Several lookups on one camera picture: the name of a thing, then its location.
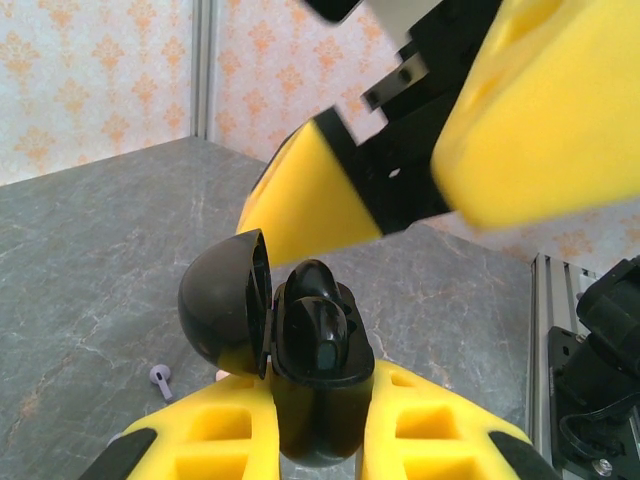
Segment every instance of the gray marble surface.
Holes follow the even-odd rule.
[[[0,479],[77,478],[115,433],[215,368],[184,338],[178,282],[232,235],[264,167],[185,139],[0,188]],[[529,266],[416,225],[321,257],[376,355],[524,423]],[[274,272],[274,284],[286,272]],[[352,478],[353,463],[283,478]]]

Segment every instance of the orange floral pattern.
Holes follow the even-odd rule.
[[[268,161],[287,135],[333,104],[358,141],[382,127],[360,95],[397,66],[395,47],[366,5],[333,27],[302,3],[222,3],[209,138]],[[543,251],[602,272],[640,253],[639,211],[636,202],[493,233],[456,214],[426,223],[523,261]]]
[[[0,0],[0,185],[188,135],[192,7]]]

